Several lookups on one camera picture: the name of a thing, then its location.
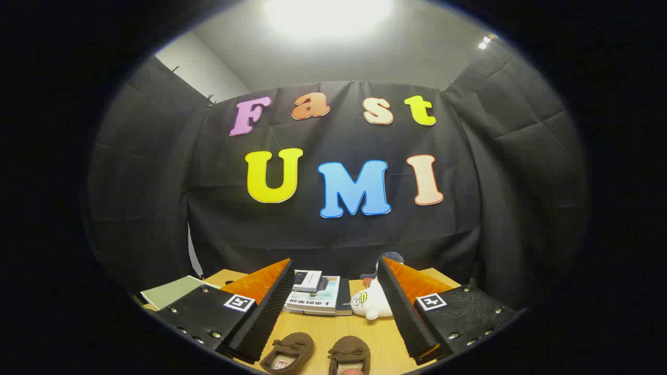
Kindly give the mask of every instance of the book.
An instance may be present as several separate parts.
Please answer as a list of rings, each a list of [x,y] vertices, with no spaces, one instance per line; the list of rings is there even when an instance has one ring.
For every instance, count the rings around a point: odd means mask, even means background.
[[[180,297],[192,292],[194,289],[208,285],[215,289],[220,289],[219,286],[203,282],[192,276],[186,276],[170,283],[157,286],[152,289],[144,290],[141,295],[151,304],[156,310],[172,304]]]
[[[324,276],[327,287],[315,295],[308,292],[293,291],[287,297],[285,308],[291,310],[307,310],[309,312],[329,312],[335,314],[336,300],[340,276]]]
[[[314,293],[317,291],[322,271],[294,270],[294,287],[297,292]]]
[[[350,279],[340,279],[338,297],[336,299],[336,315],[352,315],[352,306],[350,306]]]
[[[338,297],[336,298],[335,312],[311,311],[307,309],[293,309],[287,307],[284,308],[284,310],[300,313],[303,315],[352,316],[352,307],[350,306],[350,280],[340,279],[340,283],[338,286]]]

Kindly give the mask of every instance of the orange letter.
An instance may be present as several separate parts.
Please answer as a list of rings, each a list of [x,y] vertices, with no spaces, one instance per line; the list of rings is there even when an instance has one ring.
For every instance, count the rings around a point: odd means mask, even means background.
[[[394,120],[394,115],[388,109],[390,107],[389,102],[380,97],[367,97],[362,102],[362,106],[366,110],[364,118],[370,123],[388,125]]]
[[[320,117],[329,113],[331,107],[327,106],[327,97],[323,93],[308,93],[294,101],[297,105],[292,110],[292,118],[295,120],[307,119],[310,116]]]
[[[406,160],[415,171],[418,192],[415,203],[420,206],[440,203],[445,199],[445,196],[438,191],[436,177],[433,174],[433,162],[435,160],[433,155],[415,155]]]

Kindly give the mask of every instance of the blue letter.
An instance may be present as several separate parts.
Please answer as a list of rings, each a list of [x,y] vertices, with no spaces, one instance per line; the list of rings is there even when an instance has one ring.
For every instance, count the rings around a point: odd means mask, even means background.
[[[357,213],[362,198],[366,195],[366,204],[362,207],[364,215],[384,215],[392,210],[384,193],[384,171],[387,163],[382,160],[369,160],[359,172],[357,182],[341,163],[324,163],[317,171],[324,176],[324,209],[319,212],[323,218],[340,218],[343,209],[338,206],[338,196],[350,215]]]

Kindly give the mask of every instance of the wooden table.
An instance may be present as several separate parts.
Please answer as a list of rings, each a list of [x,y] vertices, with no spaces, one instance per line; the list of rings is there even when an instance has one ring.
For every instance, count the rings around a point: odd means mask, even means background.
[[[447,276],[436,271],[434,268],[422,270],[428,276],[437,279],[453,288],[460,286]],[[224,286],[227,281],[236,281],[246,274],[230,270],[222,270],[204,281]],[[361,280],[350,280],[350,297],[363,289]],[[153,306],[147,304],[144,307],[154,310]],[[363,316],[353,314],[352,316],[312,316],[294,312],[283,311],[275,323],[273,332],[266,342],[261,358],[264,358],[273,346],[274,340],[281,340],[288,334],[294,332],[305,332],[315,342],[313,355],[299,372],[299,375],[323,375],[327,374],[330,359],[327,358],[328,351],[334,343],[343,336],[357,336],[361,338],[371,350],[371,374],[404,374],[427,366],[434,362],[427,362],[417,366],[415,361],[408,356],[406,345],[398,332],[394,318],[389,316],[367,320]],[[249,365],[243,361],[234,359],[236,362],[265,372],[259,362]]]

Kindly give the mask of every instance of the orange soft pad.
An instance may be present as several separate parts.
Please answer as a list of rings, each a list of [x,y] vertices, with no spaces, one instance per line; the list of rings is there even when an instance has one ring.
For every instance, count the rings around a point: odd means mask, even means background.
[[[287,263],[289,263],[289,258],[244,276],[233,283],[225,285],[220,290],[255,298],[255,301],[259,304],[269,292],[273,283],[278,279],[278,276],[283,272]]]
[[[427,276],[414,268],[400,264],[395,260],[383,258],[389,269],[394,273],[398,285],[401,286],[403,293],[410,301],[410,305],[415,303],[417,297],[427,296],[433,293],[442,293],[452,289],[451,286],[443,284],[431,276]]]

